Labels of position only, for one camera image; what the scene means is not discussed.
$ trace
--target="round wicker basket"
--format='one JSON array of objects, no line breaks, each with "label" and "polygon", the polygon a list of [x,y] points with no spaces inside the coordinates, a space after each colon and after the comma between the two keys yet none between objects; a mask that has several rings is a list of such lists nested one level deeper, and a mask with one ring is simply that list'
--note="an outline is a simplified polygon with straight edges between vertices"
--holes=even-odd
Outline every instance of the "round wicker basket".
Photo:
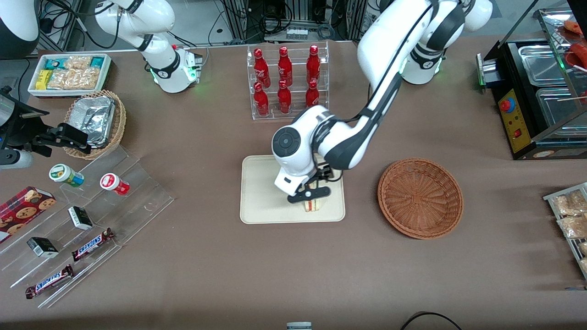
[{"label": "round wicker basket", "polygon": [[[98,158],[99,155],[107,152],[112,148],[117,147],[120,141],[122,140],[122,135],[124,134],[124,125],[126,124],[126,109],[124,108],[124,104],[122,104],[122,102],[116,94],[112,93],[109,90],[101,90],[99,92],[84,95],[80,99],[99,96],[108,96],[116,102],[114,118],[112,118],[112,128],[110,129],[110,136],[108,137],[108,145],[102,149],[92,149],[92,152],[90,154],[84,154],[81,151],[73,148],[64,148],[65,152],[72,157],[94,160]],[[71,107],[69,107],[69,111],[65,115],[66,123],[69,121],[69,116],[72,113],[72,109],[75,105],[75,102],[73,102]]]},{"label": "round wicker basket", "polygon": [[450,233],[463,215],[463,194],[456,180],[440,165],[422,158],[390,165],[379,180],[377,197],[397,230],[421,240]]}]

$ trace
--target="clear acrylic shelf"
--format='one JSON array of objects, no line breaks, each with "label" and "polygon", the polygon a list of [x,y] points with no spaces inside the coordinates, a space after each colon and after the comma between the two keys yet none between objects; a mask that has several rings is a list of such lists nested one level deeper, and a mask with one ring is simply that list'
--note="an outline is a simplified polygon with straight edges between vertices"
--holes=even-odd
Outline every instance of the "clear acrylic shelf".
[{"label": "clear acrylic shelf", "polygon": [[[173,198],[158,182],[153,180],[139,164],[139,160],[118,147],[103,154],[80,171],[85,176],[84,184],[78,188],[62,185],[56,195],[58,203],[48,211],[44,219],[37,218],[0,251],[0,265],[11,288],[22,291],[25,299],[27,287],[49,278],[72,264],[75,276],[65,279],[54,288],[43,291],[33,298],[32,304],[39,308],[50,307],[67,292],[79,284],[98,266],[118,252],[134,235],[163,211]],[[119,196],[113,191],[100,188],[99,180],[106,173],[115,173],[130,184],[130,191]],[[79,206],[86,209],[94,224],[91,230],[73,226],[68,208]],[[98,236],[110,227],[114,239],[101,245],[80,261],[73,263],[71,252]],[[59,251],[53,258],[37,257],[26,241],[33,237],[46,237]]]},{"label": "clear acrylic shelf", "polygon": [[[308,81],[306,80],[306,62],[310,54],[310,46],[318,46],[318,57],[320,58],[320,78],[318,80],[318,92],[320,93],[319,102],[322,106],[328,109],[330,102],[330,80],[329,80],[329,49],[327,42],[313,42],[313,43],[288,43],[288,55],[292,61],[293,67],[293,85],[289,87],[292,94],[291,112],[284,114],[279,111],[279,100],[277,98],[277,91],[279,90],[279,73],[277,70],[277,63],[279,62],[279,47],[281,45],[274,45],[271,43],[264,43],[261,45],[249,46],[247,48],[247,72],[249,80],[249,94],[251,97],[251,111],[254,120],[257,119],[286,119],[294,118],[301,111],[306,110],[306,91],[308,90]],[[259,48],[263,51],[263,57],[269,66],[269,78],[271,79],[271,86],[264,91],[269,98],[269,116],[261,117],[255,107],[255,99],[253,95],[255,90],[253,84],[257,81],[255,76],[255,57],[252,52]]]}]

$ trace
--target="display stand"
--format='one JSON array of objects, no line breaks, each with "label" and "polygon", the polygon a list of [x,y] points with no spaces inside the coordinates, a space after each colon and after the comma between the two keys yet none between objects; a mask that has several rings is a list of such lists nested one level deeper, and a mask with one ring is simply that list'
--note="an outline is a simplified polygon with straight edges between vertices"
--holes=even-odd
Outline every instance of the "display stand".
[{"label": "display stand", "polygon": [[[318,46],[318,57],[320,58],[320,79],[318,80],[318,92],[320,93],[319,104],[328,109],[330,102],[330,80],[328,72],[328,43],[314,42],[314,43],[289,43],[288,55],[292,61],[293,67],[293,84],[289,87],[292,95],[291,112],[284,114],[279,111],[279,100],[277,98],[277,91],[279,90],[279,72],[277,63],[279,62],[279,48],[273,44],[262,44],[257,46],[249,46],[247,48],[247,71],[249,80],[249,94],[251,96],[251,109],[253,119],[286,119],[294,118],[298,113],[307,109],[306,107],[306,91],[308,90],[308,81],[306,79],[306,62],[310,54],[310,46]],[[255,107],[255,99],[253,94],[255,90],[253,84],[257,81],[255,76],[255,57],[253,50],[259,48],[263,51],[263,58],[269,66],[269,78],[271,78],[271,86],[265,89],[267,97],[269,98],[269,116],[261,117]]]},{"label": "display stand", "polygon": [[[85,176],[84,183],[77,188],[62,185],[55,193],[58,203],[46,212],[48,216],[45,219],[33,220],[0,245],[2,275],[11,288],[22,291],[22,299],[25,299],[27,287],[72,264],[73,278],[63,280],[31,300],[39,308],[53,305],[118,252],[173,201],[169,193],[142,168],[139,160],[122,147],[101,155],[80,172]],[[99,180],[106,173],[114,173],[130,184],[127,195],[119,196],[100,187]],[[68,213],[71,206],[86,209],[94,224],[92,229],[85,231],[73,226]],[[109,227],[116,235],[114,239],[73,263],[71,252]],[[50,239],[59,254],[53,259],[37,257],[26,244],[31,237]]]},{"label": "display stand", "polygon": [[[558,210],[558,207],[555,205],[554,198],[558,197],[558,196],[564,196],[564,195],[571,193],[575,190],[579,190],[581,192],[581,194],[583,195],[583,198],[585,198],[585,200],[587,200],[587,183],[578,184],[577,186],[573,186],[571,188],[561,190],[559,192],[544,196],[542,198],[548,202],[548,204],[550,205],[552,212],[554,212],[554,215],[557,220],[562,219],[563,216],[561,215],[560,211]],[[586,241],[585,238],[574,238],[574,239],[573,238],[566,238],[566,241],[569,243],[569,246],[571,247],[571,251],[573,252],[573,255],[575,256],[575,259],[577,260],[577,262],[579,262],[579,260],[587,257],[587,256],[583,255],[583,253],[581,252],[581,249],[579,249],[579,246],[578,246],[579,243]],[[583,268],[581,268],[581,267],[580,267],[580,269],[581,269],[581,272],[583,273],[583,277],[587,280],[587,272],[585,272],[583,270]]]},{"label": "display stand", "polygon": [[[320,198],[317,211],[306,212],[303,203],[291,204],[287,195],[275,186],[279,164],[273,155],[248,156],[242,161],[241,221],[245,224],[318,223],[340,221],[345,217],[342,178],[320,182],[330,195]],[[334,170],[335,177],[340,175]]]}]

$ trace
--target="red bottle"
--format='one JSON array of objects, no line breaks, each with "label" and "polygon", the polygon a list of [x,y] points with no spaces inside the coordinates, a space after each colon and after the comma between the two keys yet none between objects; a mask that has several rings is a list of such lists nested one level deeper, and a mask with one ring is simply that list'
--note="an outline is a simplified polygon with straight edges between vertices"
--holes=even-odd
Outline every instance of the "red bottle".
[{"label": "red bottle", "polygon": [[318,58],[318,46],[310,46],[310,56],[306,62],[306,70],[308,71],[307,79],[308,83],[310,80],[320,80],[320,59]]},{"label": "red bottle", "polygon": [[291,111],[292,93],[288,89],[288,84],[285,79],[279,81],[279,91],[277,92],[279,99],[279,111],[283,114],[288,114]]},{"label": "red bottle", "polygon": [[265,94],[263,91],[263,86],[260,82],[255,82],[253,87],[255,88],[255,94],[253,94],[253,98],[255,99],[255,107],[257,107],[259,116],[269,116],[269,99],[267,98],[267,94]]},{"label": "red bottle", "polygon": [[279,69],[279,78],[285,79],[288,86],[294,83],[294,71],[292,69],[292,60],[288,56],[288,48],[279,48],[279,62],[277,63]]},{"label": "red bottle", "polygon": [[271,86],[269,66],[263,58],[263,52],[257,48],[253,51],[253,54],[255,55],[255,76],[257,76],[257,81],[261,82],[263,87],[269,88]]},{"label": "red bottle", "polygon": [[318,104],[318,99],[320,98],[320,92],[316,89],[318,82],[316,79],[310,80],[308,84],[309,89],[306,92],[306,107],[315,106]]}]

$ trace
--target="beige tray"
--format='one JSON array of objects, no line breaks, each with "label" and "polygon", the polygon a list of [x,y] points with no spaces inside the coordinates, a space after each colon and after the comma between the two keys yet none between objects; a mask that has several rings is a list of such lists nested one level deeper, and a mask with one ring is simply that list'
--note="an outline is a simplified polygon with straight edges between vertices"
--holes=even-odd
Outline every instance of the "beige tray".
[{"label": "beige tray", "polygon": [[275,186],[279,164],[273,155],[248,156],[242,161],[241,220],[245,224],[318,223],[340,221],[345,217],[342,179],[330,187],[330,196],[320,199],[320,209],[306,212],[303,203],[290,204],[287,195]]}]

